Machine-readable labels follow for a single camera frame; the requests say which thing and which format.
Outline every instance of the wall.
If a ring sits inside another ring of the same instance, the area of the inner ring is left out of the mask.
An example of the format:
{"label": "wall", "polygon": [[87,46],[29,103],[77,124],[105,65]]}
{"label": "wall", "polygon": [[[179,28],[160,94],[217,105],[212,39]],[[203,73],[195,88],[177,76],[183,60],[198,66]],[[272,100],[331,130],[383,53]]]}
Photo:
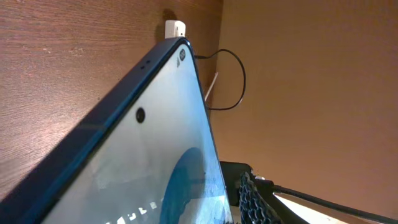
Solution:
{"label": "wall", "polygon": [[[219,157],[279,185],[398,218],[397,1],[225,1],[220,48],[246,96],[211,123]],[[239,98],[218,56],[213,106]]]}

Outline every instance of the phone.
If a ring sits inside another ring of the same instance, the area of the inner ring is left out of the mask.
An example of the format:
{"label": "phone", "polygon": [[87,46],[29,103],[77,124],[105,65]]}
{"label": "phone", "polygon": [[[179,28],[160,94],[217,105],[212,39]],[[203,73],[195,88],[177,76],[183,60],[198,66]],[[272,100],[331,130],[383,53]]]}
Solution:
{"label": "phone", "polygon": [[0,212],[8,223],[233,223],[189,41],[157,44]]}

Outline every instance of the looped black wire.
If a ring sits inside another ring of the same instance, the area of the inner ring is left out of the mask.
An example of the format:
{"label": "looped black wire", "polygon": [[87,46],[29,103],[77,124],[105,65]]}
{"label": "looped black wire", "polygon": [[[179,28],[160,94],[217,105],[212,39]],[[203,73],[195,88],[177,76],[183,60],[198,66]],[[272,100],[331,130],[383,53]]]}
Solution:
{"label": "looped black wire", "polygon": [[237,106],[242,102],[244,93],[246,92],[246,72],[245,72],[245,70],[244,70],[244,66],[243,66],[243,63],[242,63],[241,59],[240,59],[234,52],[232,52],[232,51],[230,51],[230,50],[228,50],[228,49],[219,49],[219,50],[217,50],[215,53],[213,53],[213,54],[210,55],[210,56],[195,55],[195,58],[196,58],[196,59],[209,59],[209,58],[212,58],[214,55],[218,54],[219,52],[228,52],[228,53],[230,53],[231,55],[233,55],[233,56],[236,58],[236,60],[238,60],[239,64],[241,65],[242,72],[243,72],[243,89],[242,89],[242,95],[241,95],[240,99],[239,99],[233,106],[230,106],[230,107],[227,107],[227,108],[210,108],[210,107],[208,107],[208,106],[206,105],[206,108],[207,108],[208,110],[224,111],[224,110],[233,109],[233,108],[237,107]]}

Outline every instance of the cable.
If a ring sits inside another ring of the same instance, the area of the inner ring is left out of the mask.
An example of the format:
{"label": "cable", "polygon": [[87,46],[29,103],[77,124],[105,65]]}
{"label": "cable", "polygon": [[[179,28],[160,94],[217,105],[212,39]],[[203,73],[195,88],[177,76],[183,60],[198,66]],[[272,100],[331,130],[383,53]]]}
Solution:
{"label": "cable", "polygon": [[199,59],[209,59],[209,58],[212,58],[214,55],[218,54],[219,52],[228,52],[228,53],[230,53],[231,55],[233,55],[233,56],[236,58],[236,60],[238,60],[239,64],[241,65],[242,72],[243,72],[243,89],[242,89],[242,95],[241,95],[240,99],[239,99],[234,105],[232,105],[232,106],[230,106],[230,107],[227,107],[227,108],[210,108],[210,107],[208,107],[208,106],[206,105],[206,108],[207,108],[208,110],[224,111],[224,110],[233,109],[233,108],[237,107],[237,106],[242,102],[244,93],[245,93],[245,91],[246,91],[246,72],[245,72],[245,70],[244,70],[244,66],[243,66],[243,63],[242,63],[241,59],[240,59],[234,52],[232,52],[232,51],[230,51],[230,50],[227,50],[227,49],[219,49],[219,50],[217,50],[215,53],[213,53],[213,54],[210,55],[210,56],[195,55],[195,58],[198,59],[198,60],[199,60]]}
{"label": "cable", "polygon": [[278,186],[278,185],[274,186],[274,192],[287,194],[287,195],[292,195],[294,197],[298,197],[298,198],[307,200],[309,202],[324,206],[326,208],[331,208],[331,209],[337,210],[339,212],[347,213],[349,215],[354,215],[354,216],[359,217],[359,218],[364,218],[364,219],[376,221],[376,222],[379,222],[379,223],[398,223],[398,220],[395,220],[395,219],[392,219],[392,218],[388,218],[388,217],[384,217],[384,216],[381,216],[381,215],[376,215],[376,214],[373,214],[373,213],[360,211],[360,210],[357,210],[355,208],[350,208],[350,207],[347,207],[347,206],[339,205],[339,204],[336,204],[336,203],[333,203],[333,202],[326,201],[324,199],[320,199],[320,198],[317,198],[317,197],[314,197],[314,196],[311,196],[311,195],[307,195],[305,193],[301,193],[301,192],[298,192],[296,190],[287,189],[285,187],[281,187],[281,186]]}

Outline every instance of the black cord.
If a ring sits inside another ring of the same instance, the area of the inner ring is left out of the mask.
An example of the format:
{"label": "black cord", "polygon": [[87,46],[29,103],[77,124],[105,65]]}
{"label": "black cord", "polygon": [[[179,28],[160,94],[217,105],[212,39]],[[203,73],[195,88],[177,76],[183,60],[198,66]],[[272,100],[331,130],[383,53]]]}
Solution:
{"label": "black cord", "polygon": [[230,106],[230,107],[227,107],[227,108],[210,108],[210,107],[208,107],[208,106],[206,105],[206,108],[207,108],[208,110],[218,110],[218,111],[230,110],[230,109],[235,108],[236,106],[238,106],[238,105],[242,102],[243,96],[244,96],[244,92],[246,91],[246,72],[244,71],[244,66],[243,66],[243,63],[242,63],[241,59],[239,59],[239,57],[238,57],[234,52],[232,52],[232,51],[230,51],[230,50],[227,50],[227,49],[219,49],[219,50],[217,50],[214,54],[212,54],[212,55],[210,55],[210,56],[195,55],[195,58],[196,58],[196,59],[209,59],[209,58],[212,58],[214,55],[218,54],[218,52],[228,52],[228,53],[230,53],[231,55],[233,55],[233,56],[236,58],[236,60],[238,60],[239,64],[241,65],[242,72],[243,72],[243,89],[242,89],[242,95],[241,95],[240,99],[239,99],[233,106]]}
{"label": "black cord", "polygon": [[381,215],[376,215],[376,214],[373,214],[373,213],[364,212],[364,211],[361,211],[361,210],[358,210],[358,209],[355,209],[355,208],[350,208],[350,207],[347,207],[347,206],[339,205],[339,204],[336,204],[336,203],[333,203],[333,202],[326,201],[324,199],[320,199],[320,198],[314,197],[312,195],[307,195],[305,193],[301,193],[301,192],[298,192],[298,191],[292,190],[292,189],[287,189],[285,187],[281,187],[281,186],[278,186],[278,185],[274,186],[274,192],[275,193],[282,193],[282,194],[292,195],[294,197],[298,197],[298,198],[307,200],[309,202],[324,206],[326,208],[331,208],[331,209],[337,210],[339,212],[343,212],[343,213],[347,213],[347,214],[350,214],[350,215],[354,215],[354,216],[359,217],[359,218],[364,218],[364,219],[376,221],[376,222],[379,222],[379,223],[395,223],[395,224],[398,223],[398,220],[395,220],[395,219],[392,219],[392,218],[388,218],[388,217],[384,217],[384,216],[381,216]]}

